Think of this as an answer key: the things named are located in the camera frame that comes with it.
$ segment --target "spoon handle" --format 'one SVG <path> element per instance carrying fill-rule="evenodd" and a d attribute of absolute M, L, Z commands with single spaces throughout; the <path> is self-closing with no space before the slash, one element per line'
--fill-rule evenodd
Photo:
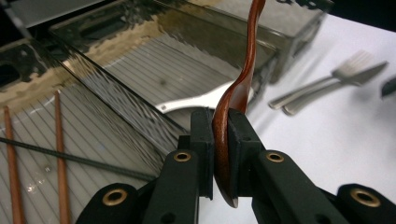
<path fill-rule="evenodd" d="M 334 82 L 324 88 L 319 88 L 314 91 L 307 92 L 306 94 L 296 98 L 294 101 L 291 101 L 290 103 L 284 105 L 282 107 L 282 110 L 286 115 L 293 116 L 297 114 L 299 111 L 301 111 L 306 105 L 315 101 L 319 97 L 331 91 L 335 91 L 345 85 L 346 85 L 345 82 L 339 81 L 339 82 Z"/>
<path fill-rule="evenodd" d="M 202 97 L 190 97 L 180 100 L 168 101 L 158 105 L 155 107 L 161 111 L 163 114 L 169 113 L 171 111 L 188 108 L 188 107 L 205 107 L 205 102 L 203 102 Z"/>
<path fill-rule="evenodd" d="M 279 109 L 280 107 L 290 103 L 291 101 L 297 99 L 298 97 L 318 88 L 319 86 L 322 86 L 324 83 L 327 83 L 327 81 L 330 79 L 332 79 L 332 77 L 321 78 L 311 84 L 302 86 L 301 88 L 295 91 L 290 91 L 284 95 L 275 98 L 270 103 L 268 103 L 268 105 L 273 109 Z"/>

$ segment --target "silver fork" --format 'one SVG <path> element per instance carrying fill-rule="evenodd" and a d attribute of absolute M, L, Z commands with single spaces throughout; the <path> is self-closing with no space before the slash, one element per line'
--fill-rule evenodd
<path fill-rule="evenodd" d="M 301 109 L 304 108 L 304 106 L 308 105 L 312 101 L 318 99 L 320 96 L 325 95 L 331 91 L 335 91 L 337 89 L 340 89 L 346 85 L 356 85 L 356 86 L 361 86 L 368 81 L 370 81 L 373 77 L 376 77 L 377 75 L 380 74 L 380 72 L 388 65 L 388 62 L 382 62 L 379 63 L 369 69 L 366 69 L 364 71 L 359 72 L 358 74 L 355 74 L 349 79 L 341 80 L 334 82 L 324 88 L 318 88 L 315 89 L 311 92 L 308 92 L 306 94 L 301 95 L 297 99 L 289 102 L 288 104 L 284 105 L 282 107 L 282 110 L 285 114 L 287 115 L 295 115 L 298 113 Z"/>
<path fill-rule="evenodd" d="M 282 95 L 275 100 L 272 100 L 268 105 L 273 109 L 279 109 L 283 105 L 286 105 L 297 99 L 298 97 L 310 92 L 312 90 L 317 90 L 319 88 L 324 88 L 327 86 L 329 81 L 334 79 L 347 80 L 353 77 L 373 58 L 370 53 L 360 50 L 355 53 L 352 57 L 346 60 L 344 63 L 339 65 L 336 69 L 332 71 L 332 75 L 329 77 L 321 78 L 309 85 L 303 86 L 295 91 L 291 91 Z"/>

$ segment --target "metal rod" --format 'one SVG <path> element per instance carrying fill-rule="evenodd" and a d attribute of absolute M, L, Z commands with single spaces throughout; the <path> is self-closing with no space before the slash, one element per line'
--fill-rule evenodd
<path fill-rule="evenodd" d="M 18 142 L 18 141 L 14 141 L 11 139 L 7 139 L 4 137 L 0 137 L 0 142 L 4 142 L 7 144 L 11 144 L 13 146 L 16 147 L 22 147 L 22 148 L 26 148 L 29 150 L 33 150 L 36 152 L 41 152 L 50 156 L 54 156 L 57 158 L 63 158 L 65 160 L 68 161 L 75 161 L 75 162 L 79 162 L 82 164 L 86 164 L 86 165 L 90 165 L 99 169 L 103 169 L 103 170 L 107 170 L 110 172 L 114 172 L 120 175 L 127 175 L 136 179 L 141 179 L 141 180 L 145 180 L 145 181 L 151 181 L 153 179 L 155 179 L 156 177 L 153 175 L 147 175 L 147 174 L 143 174 L 140 172 L 136 172 L 136 171 L 132 171 L 132 170 L 128 170 L 119 166 L 114 166 L 114 165 L 110 165 L 110 164 L 106 164 L 106 163 L 102 163 L 99 161 L 92 161 L 89 159 L 85 159 L 85 158 L 81 158 L 78 156 L 73 156 L 70 154 L 66 154 L 66 153 L 62 153 L 62 152 L 58 152 L 56 150 L 52 150 L 52 149 L 47 149 L 47 148 L 43 148 L 43 147 L 37 147 L 37 146 L 32 146 L 26 143 L 22 143 L 22 142 Z"/>

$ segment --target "wood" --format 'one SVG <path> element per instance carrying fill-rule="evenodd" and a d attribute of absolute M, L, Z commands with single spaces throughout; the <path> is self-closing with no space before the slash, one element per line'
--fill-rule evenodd
<path fill-rule="evenodd" d="M 215 137 L 215 179 L 224 200 L 231 207 L 237 207 L 238 201 L 231 186 L 230 162 L 228 153 L 227 121 L 230 108 L 245 113 L 248 105 L 248 92 L 256 60 L 257 23 L 264 8 L 265 0 L 252 2 L 247 20 L 247 56 L 238 79 L 224 92 L 215 110 L 212 120 Z"/>
<path fill-rule="evenodd" d="M 9 115 L 8 106 L 4 107 L 4 118 L 6 124 L 6 138 L 14 140 L 14 134 Z M 14 224 L 25 223 L 23 205 L 21 199 L 21 182 L 18 174 L 17 153 L 14 146 L 7 144 L 9 188 L 11 191 L 12 219 Z"/>
<path fill-rule="evenodd" d="M 64 134 L 62 126 L 61 99 L 59 92 L 55 95 L 55 122 L 56 122 L 56 149 L 58 152 L 64 152 Z M 67 185 L 67 168 L 66 160 L 58 158 L 58 195 L 59 195 L 59 213 L 61 224 L 69 224 L 70 205 L 69 191 Z"/>

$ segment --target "brass nut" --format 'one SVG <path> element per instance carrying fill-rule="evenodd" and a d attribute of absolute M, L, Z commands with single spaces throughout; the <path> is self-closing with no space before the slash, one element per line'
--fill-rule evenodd
<path fill-rule="evenodd" d="M 285 160 L 282 155 L 275 153 L 275 152 L 269 152 L 266 154 L 266 157 L 269 161 L 273 162 L 282 162 Z"/>
<path fill-rule="evenodd" d="M 378 207 L 381 205 L 381 202 L 374 194 L 364 189 L 352 189 L 350 191 L 350 196 L 358 203 L 369 207 Z"/>
<path fill-rule="evenodd" d="M 191 159 L 191 154 L 187 152 L 179 152 L 174 156 L 175 161 L 189 161 Z"/>
<path fill-rule="evenodd" d="M 128 193 L 125 189 L 112 189 L 103 196 L 103 204 L 107 206 L 114 206 L 125 201 Z"/>

